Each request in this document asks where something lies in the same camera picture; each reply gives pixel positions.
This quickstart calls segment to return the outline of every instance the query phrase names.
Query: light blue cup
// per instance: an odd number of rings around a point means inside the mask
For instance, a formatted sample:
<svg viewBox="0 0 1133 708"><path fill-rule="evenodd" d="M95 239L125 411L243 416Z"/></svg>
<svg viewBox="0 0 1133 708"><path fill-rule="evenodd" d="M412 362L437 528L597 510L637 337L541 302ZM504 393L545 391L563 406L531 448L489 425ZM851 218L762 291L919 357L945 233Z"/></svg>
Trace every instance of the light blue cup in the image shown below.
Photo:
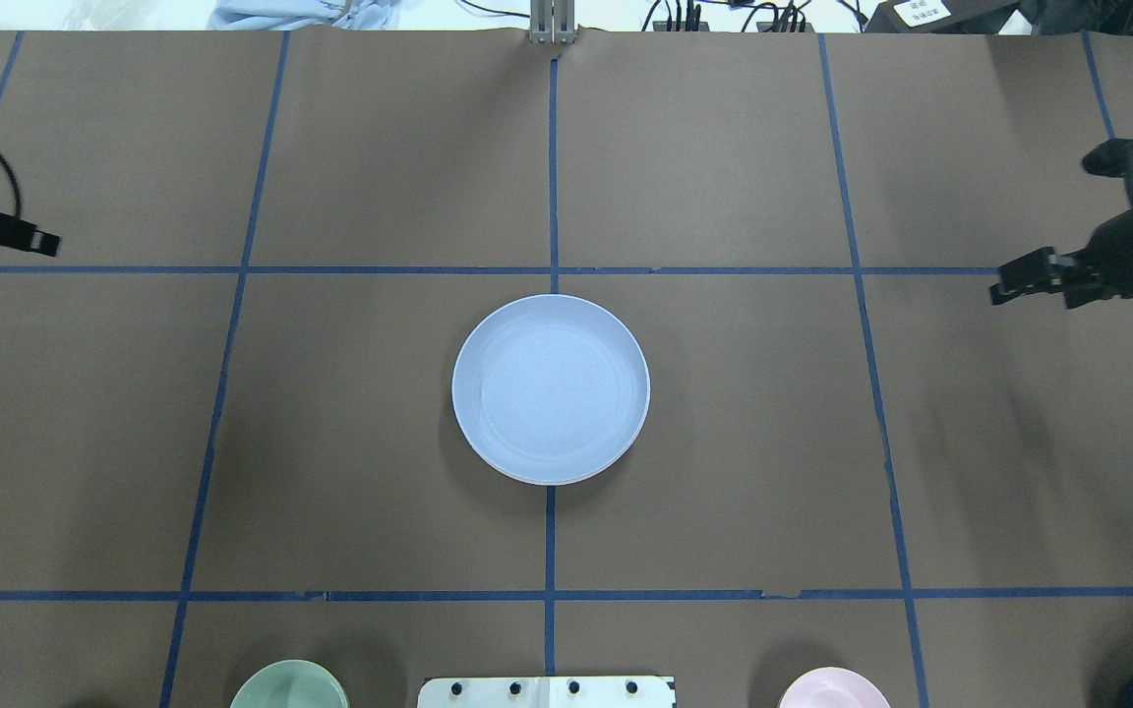
<svg viewBox="0 0 1133 708"><path fill-rule="evenodd" d="M347 696L326 668L287 659L252 674L230 708L347 708Z"/></svg>

